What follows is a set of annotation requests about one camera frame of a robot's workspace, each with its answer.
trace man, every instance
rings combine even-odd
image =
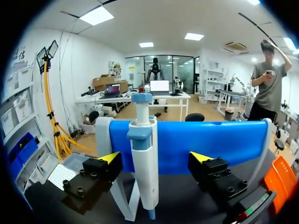
[[[280,111],[282,78],[292,67],[291,61],[272,42],[263,40],[261,42],[265,62],[255,65],[251,85],[258,86],[259,93],[256,96],[248,120],[262,120],[270,118],[274,121],[276,114]],[[285,63],[281,66],[273,66],[274,49],[280,53]]]

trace office chair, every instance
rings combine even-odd
[[[186,118],[185,121],[204,121],[205,116],[201,113],[191,113]]]

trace smartphone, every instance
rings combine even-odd
[[[274,71],[272,71],[272,70],[266,70],[266,74],[271,74],[271,75],[275,75],[275,72]]]

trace cardboard box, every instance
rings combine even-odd
[[[94,78],[93,79],[93,86],[101,86],[106,84],[114,83],[114,77],[101,77],[101,78]]]
[[[128,82],[127,81],[117,81],[115,83],[119,83],[120,86],[120,93],[125,93],[128,91]]]

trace black table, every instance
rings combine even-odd
[[[248,191],[255,189],[263,183],[263,178],[268,172],[274,154],[268,150],[260,172],[249,186]],[[249,179],[257,159],[246,163],[230,167],[232,172],[240,179]],[[127,199],[132,191],[134,178],[130,173],[122,172],[120,177],[123,179]],[[149,219],[148,212],[143,209],[139,202],[136,215],[136,224],[220,224],[225,213],[218,211],[216,204],[211,196],[203,193],[198,188],[191,175],[160,175],[159,176],[159,204],[156,207],[156,219]],[[117,207],[110,192],[102,194],[99,201],[91,211],[88,211],[85,218],[91,218],[101,224],[128,224]],[[260,220],[256,223],[264,223],[269,220],[269,210],[265,210],[260,215]]]

